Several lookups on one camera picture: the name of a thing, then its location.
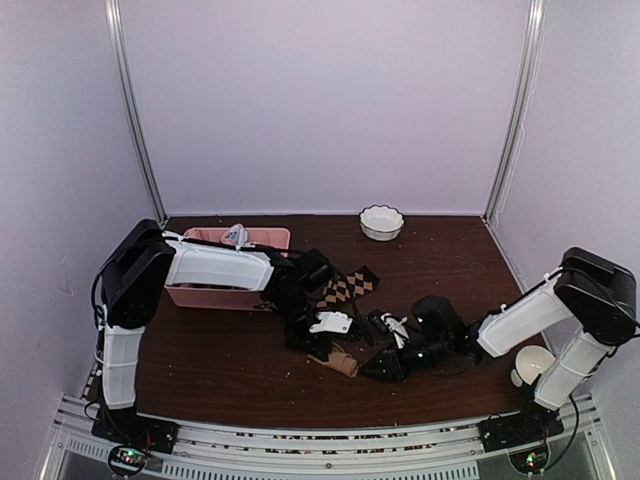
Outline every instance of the vertical metal post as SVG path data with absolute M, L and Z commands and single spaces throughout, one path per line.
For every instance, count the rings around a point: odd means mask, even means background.
M 160 197 L 158 183 L 156 182 L 151 161 L 149 160 L 149 152 L 144 140 L 142 132 L 142 124 L 140 123 L 140 115 L 133 92 L 133 83 L 131 81 L 131 72 L 129 70 L 129 62 L 127 60 L 127 50 L 125 47 L 124 33 L 122 29 L 122 20 L 120 18 L 119 0 L 106 0 L 107 24 L 109 26 L 109 34 L 111 35 L 111 43 L 116 57 L 118 72 L 120 74 L 120 83 L 122 86 L 122 94 L 127 110 L 127 118 L 131 137 L 133 139 L 136 156 L 142 169 L 142 175 L 147 187 L 151 202 L 155 209 L 156 217 L 161 224 L 165 224 L 168 220 L 167 213 Z
M 522 51 L 522 63 L 520 65 L 520 75 L 516 88 L 516 95 L 513 101 L 513 109 L 509 120 L 507 136 L 502 148 L 502 155 L 496 178 L 491 189 L 489 203 L 484 214 L 484 219 L 489 225 L 493 225 L 500 207 L 504 189 L 507 186 L 507 179 L 514 157 L 517 154 L 517 146 L 522 129 L 522 120 L 527 103 L 531 95 L 531 84 L 536 71 L 538 57 L 540 53 L 540 40 L 542 38 L 542 24 L 544 20 L 546 0 L 531 0 L 529 8 L 529 21 L 524 39 Z

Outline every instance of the white wall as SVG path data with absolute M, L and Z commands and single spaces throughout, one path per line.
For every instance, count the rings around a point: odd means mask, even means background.
M 92 362 L 89 285 L 152 216 L 101 0 L 0 3 L 0 478 L 34 478 Z
M 123 0 L 171 214 L 484 211 L 527 0 Z
M 527 286 L 580 245 L 640 276 L 640 2 L 549 0 L 499 239 Z M 562 346 L 575 325 L 550 340 Z M 640 342 L 594 378 L 623 478 L 637 478 Z

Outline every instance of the tan cloth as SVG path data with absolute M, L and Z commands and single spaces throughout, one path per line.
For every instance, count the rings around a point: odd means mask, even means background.
M 329 361 L 323 362 L 313 355 L 309 355 L 309 358 L 314 362 L 330 368 L 331 370 L 335 370 L 336 372 L 340 372 L 347 377 L 353 378 L 358 375 L 357 360 L 346 353 L 344 349 L 336 343 L 333 344 L 333 351 L 329 354 Z

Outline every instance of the pink plastic basket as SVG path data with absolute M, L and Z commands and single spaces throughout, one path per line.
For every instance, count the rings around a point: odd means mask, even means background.
M 209 242 L 219 242 L 226 228 L 191 228 L 184 234 Z M 291 232 L 286 228 L 247 228 L 249 242 L 288 248 Z M 166 287 L 173 303 L 178 307 L 213 308 L 218 310 L 258 310 L 262 303 L 259 292 L 220 290 L 199 287 Z

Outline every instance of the wood grain surface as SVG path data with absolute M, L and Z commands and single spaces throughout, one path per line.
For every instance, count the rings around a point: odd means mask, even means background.
M 174 218 L 168 228 L 286 227 L 291 247 L 318 248 L 344 272 L 367 265 L 379 287 L 359 300 L 399 315 L 414 301 L 448 297 L 467 323 L 519 295 L 478 218 L 408 217 L 394 242 L 376 243 L 357 216 Z M 541 343 L 540 337 L 533 343 Z M 373 348 L 350 346 L 359 360 Z M 404 383 L 350 379 L 285 349 L 282 321 L 268 312 L 177 308 L 165 293 L 143 338 L 138 365 L 142 413 L 253 427 L 351 428 L 422 424 L 517 409 L 522 394 L 509 381 L 517 349 L 482 369 L 447 365 Z

